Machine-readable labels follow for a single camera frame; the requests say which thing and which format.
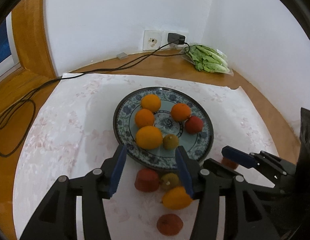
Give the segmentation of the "small grey plastic block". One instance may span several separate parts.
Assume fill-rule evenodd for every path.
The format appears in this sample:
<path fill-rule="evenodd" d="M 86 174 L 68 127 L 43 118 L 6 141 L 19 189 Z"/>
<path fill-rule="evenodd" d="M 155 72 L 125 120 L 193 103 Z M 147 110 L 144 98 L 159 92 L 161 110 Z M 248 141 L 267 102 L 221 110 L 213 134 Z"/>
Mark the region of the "small grey plastic block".
<path fill-rule="evenodd" d="M 116 55 L 116 57 L 119 60 L 123 60 L 123 59 L 126 59 L 128 57 L 128 55 L 126 53 L 122 52 L 122 53 L 119 53 L 118 55 Z"/>

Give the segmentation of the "black power adapter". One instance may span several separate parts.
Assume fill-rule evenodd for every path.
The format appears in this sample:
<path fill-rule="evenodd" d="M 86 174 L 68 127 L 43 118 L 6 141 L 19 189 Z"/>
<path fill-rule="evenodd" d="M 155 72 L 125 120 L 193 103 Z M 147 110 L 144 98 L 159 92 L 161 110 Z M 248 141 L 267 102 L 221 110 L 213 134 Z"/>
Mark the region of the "black power adapter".
<path fill-rule="evenodd" d="M 185 43 L 185 36 L 178 33 L 168 33 L 167 43 L 175 45 L 183 45 Z"/>

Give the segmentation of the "red apple front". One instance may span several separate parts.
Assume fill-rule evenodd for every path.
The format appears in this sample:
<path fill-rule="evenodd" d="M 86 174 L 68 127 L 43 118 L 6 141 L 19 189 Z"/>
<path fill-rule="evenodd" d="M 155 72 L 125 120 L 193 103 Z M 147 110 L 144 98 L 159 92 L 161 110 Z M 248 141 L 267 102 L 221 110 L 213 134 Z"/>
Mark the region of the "red apple front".
<path fill-rule="evenodd" d="M 156 171 L 143 168 L 138 171 L 134 186 L 142 192 L 154 192 L 159 189 L 159 175 Z"/>

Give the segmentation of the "bagged green lettuce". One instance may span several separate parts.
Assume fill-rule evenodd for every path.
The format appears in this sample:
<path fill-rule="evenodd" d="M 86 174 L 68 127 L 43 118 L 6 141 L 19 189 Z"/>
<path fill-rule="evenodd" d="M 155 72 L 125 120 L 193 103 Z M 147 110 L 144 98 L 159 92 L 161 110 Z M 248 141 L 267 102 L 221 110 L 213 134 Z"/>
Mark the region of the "bagged green lettuce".
<path fill-rule="evenodd" d="M 228 57 L 218 49 L 203 44 L 193 44 L 180 51 L 180 56 L 192 63 L 199 72 L 233 75 Z"/>

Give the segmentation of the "red apple back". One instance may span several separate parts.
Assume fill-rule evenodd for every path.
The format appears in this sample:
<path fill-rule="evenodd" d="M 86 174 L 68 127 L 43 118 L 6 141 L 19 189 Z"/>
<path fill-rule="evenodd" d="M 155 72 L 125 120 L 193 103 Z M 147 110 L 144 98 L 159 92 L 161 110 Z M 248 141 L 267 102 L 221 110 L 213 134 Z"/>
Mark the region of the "red apple back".
<path fill-rule="evenodd" d="M 197 134 L 203 130 L 204 122 L 197 116 L 190 116 L 185 122 L 185 130 L 189 134 Z"/>

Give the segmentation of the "green-brown fruit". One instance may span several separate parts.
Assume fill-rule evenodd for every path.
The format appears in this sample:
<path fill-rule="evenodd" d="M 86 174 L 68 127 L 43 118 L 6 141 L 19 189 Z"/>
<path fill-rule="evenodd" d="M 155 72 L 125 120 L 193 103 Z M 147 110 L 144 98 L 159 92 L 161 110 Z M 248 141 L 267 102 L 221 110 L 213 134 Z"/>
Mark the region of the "green-brown fruit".
<path fill-rule="evenodd" d="M 168 134 L 163 138 L 163 148 L 165 150 L 174 150 L 179 146 L 179 138 L 174 134 Z"/>
<path fill-rule="evenodd" d="M 180 179 L 175 173 L 167 173 L 160 179 L 160 187 L 164 191 L 169 191 L 180 185 Z"/>

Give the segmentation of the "orange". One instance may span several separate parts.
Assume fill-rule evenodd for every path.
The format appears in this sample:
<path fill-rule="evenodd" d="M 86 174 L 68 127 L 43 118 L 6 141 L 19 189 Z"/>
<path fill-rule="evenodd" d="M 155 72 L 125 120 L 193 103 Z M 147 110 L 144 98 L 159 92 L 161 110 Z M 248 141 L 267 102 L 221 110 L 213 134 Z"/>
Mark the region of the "orange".
<path fill-rule="evenodd" d="M 155 94 L 147 94 L 141 100 L 141 107 L 148 109 L 152 113 L 157 112 L 161 108 L 161 100 Z"/>
<path fill-rule="evenodd" d="M 170 210 L 181 210 L 188 207 L 192 203 L 192 198 L 187 194 L 183 186 L 175 187 L 167 191 L 161 203 Z"/>
<path fill-rule="evenodd" d="M 191 109 L 185 103 L 177 103 L 171 108 L 171 116 L 176 122 L 183 122 L 190 118 Z"/>
<path fill-rule="evenodd" d="M 162 144 L 163 135 L 160 129 L 154 126 L 145 126 L 138 130 L 135 141 L 140 148 L 153 150 Z"/>
<path fill-rule="evenodd" d="M 153 126 L 155 117 L 150 110 L 143 108 L 136 113 L 134 121 L 138 128 L 143 128 L 145 126 Z"/>

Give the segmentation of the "white wall socket plate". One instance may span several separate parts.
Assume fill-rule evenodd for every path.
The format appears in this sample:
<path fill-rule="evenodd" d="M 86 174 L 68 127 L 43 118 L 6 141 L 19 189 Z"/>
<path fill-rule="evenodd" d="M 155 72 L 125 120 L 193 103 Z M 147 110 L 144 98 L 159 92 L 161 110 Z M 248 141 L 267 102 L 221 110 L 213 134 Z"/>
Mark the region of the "white wall socket plate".
<path fill-rule="evenodd" d="M 158 49 L 162 44 L 162 32 L 158 30 L 145 30 L 143 38 L 143 51 Z"/>

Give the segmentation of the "dark red apple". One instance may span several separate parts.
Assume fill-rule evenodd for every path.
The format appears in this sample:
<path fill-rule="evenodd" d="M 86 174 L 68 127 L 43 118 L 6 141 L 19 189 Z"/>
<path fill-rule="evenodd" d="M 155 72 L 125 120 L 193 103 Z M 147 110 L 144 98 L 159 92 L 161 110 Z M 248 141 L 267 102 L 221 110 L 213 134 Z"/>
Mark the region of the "dark red apple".
<path fill-rule="evenodd" d="M 169 213 L 162 215 L 157 221 L 158 231 L 165 236 L 174 236 L 179 234 L 183 228 L 183 221 L 179 216 Z"/>

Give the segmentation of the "wooden window frame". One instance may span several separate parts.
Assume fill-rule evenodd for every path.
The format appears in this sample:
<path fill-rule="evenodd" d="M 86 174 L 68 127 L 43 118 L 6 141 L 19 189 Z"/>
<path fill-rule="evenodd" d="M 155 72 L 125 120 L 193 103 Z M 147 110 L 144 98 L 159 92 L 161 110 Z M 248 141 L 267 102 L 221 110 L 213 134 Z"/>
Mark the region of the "wooden window frame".
<path fill-rule="evenodd" d="M 16 101 L 26 89 L 57 77 L 44 24 L 44 0 L 21 0 L 7 19 L 11 56 L 0 64 L 0 98 Z"/>

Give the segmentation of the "blue white patterned plate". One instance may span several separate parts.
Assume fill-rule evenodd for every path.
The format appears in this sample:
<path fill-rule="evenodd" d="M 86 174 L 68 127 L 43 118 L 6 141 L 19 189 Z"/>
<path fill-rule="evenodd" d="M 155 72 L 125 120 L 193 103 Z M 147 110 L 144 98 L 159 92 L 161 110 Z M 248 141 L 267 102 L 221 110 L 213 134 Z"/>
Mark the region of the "blue white patterned plate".
<path fill-rule="evenodd" d="M 211 150 L 214 140 L 214 130 L 211 119 L 205 109 L 190 96 L 171 88 L 146 87 L 131 92 L 125 96 L 114 112 L 113 129 L 119 144 L 127 146 L 127 154 L 140 164 L 157 171 L 175 172 L 177 169 L 175 151 L 165 150 L 163 146 L 154 150 L 139 148 L 135 142 L 138 127 L 134 117 L 141 110 L 140 102 L 147 94 L 155 94 L 161 100 L 161 108 L 154 114 L 154 126 L 159 128 L 163 136 L 174 134 L 179 138 L 179 144 L 184 147 L 189 158 L 204 161 Z M 171 108 L 177 103 L 185 103 L 191 109 L 191 114 L 204 122 L 203 130 L 197 134 L 189 134 L 184 128 L 184 122 L 176 122 L 170 115 Z"/>

